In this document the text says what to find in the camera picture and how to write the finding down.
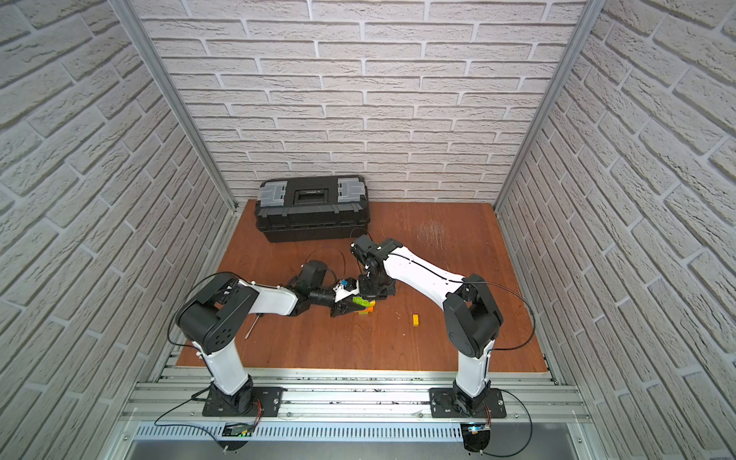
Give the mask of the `green long lego brick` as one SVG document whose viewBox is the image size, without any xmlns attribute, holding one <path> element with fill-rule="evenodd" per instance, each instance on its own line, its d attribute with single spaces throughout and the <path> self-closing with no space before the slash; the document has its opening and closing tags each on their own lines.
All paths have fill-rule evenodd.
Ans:
<svg viewBox="0 0 736 460">
<path fill-rule="evenodd" d="M 352 302 L 355 305 L 362 306 L 364 308 L 373 308 L 375 306 L 375 304 L 376 304 L 376 301 L 375 300 L 366 300 L 366 299 L 363 299 L 362 297 L 359 297 L 359 296 L 354 296 L 352 298 Z"/>
</svg>

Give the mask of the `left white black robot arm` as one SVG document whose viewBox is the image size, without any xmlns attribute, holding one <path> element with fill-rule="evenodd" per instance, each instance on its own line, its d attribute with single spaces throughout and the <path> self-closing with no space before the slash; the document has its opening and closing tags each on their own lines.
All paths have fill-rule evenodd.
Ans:
<svg viewBox="0 0 736 460">
<path fill-rule="evenodd" d="M 174 322 L 211 374 L 204 416 L 248 416 L 262 410 L 259 393 L 243 368 L 235 343 L 249 314 L 298 316 L 317 305 L 328 307 L 331 316 L 337 317 L 373 309 L 376 302 L 360 294 L 354 278 L 337 280 L 329 289 L 324 287 L 328 271 L 324 263 L 310 261 L 287 285 L 277 287 L 219 272 L 179 308 Z"/>
</svg>

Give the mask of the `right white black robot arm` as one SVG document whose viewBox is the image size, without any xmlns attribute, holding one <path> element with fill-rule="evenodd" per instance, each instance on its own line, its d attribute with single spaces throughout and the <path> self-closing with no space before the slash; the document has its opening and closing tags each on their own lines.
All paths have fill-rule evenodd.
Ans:
<svg viewBox="0 0 736 460">
<path fill-rule="evenodd" d="M 485 280 L 464 277 L 421 259 L 398 241 L 374 243 L 363 235 L 351 252 L 365 269 L 372 289 L 393 289 L 397 281 L 419 291 L 443 312 L 448 339 L 458 351 L 453 381 L 453 408 L 471 417 L 489 393 L 489 361 L 503 324 L 498 303 Z"/>
</svg>

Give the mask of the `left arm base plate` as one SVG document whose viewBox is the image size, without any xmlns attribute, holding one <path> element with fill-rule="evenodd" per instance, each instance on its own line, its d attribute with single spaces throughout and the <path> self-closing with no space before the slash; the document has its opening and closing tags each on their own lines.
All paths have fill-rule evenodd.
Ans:
<svg viewBox="0 0 736 460">
<path fill-rule="evenodd" d="M 204 417 L 255 417 L 274 418 L 281 406 L 283 387 L 248 387 L 234 395 L 226 395 L 213 384 L 205 400 Z"/>
</svg>

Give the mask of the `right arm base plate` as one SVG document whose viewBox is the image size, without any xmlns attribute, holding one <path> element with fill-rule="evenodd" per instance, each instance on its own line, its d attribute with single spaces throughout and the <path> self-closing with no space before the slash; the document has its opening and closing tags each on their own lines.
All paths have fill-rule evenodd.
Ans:
<svg viewBox="0 0 736 460">
<path fill-rule="evenodd" d="M 429 389 L 429 408 L 435 419 L 482 418 L 505 419 L 507 411 L 501 391 L 487 387 L 478 396 L 469 397 L 457 388 Z"/>
</svg>

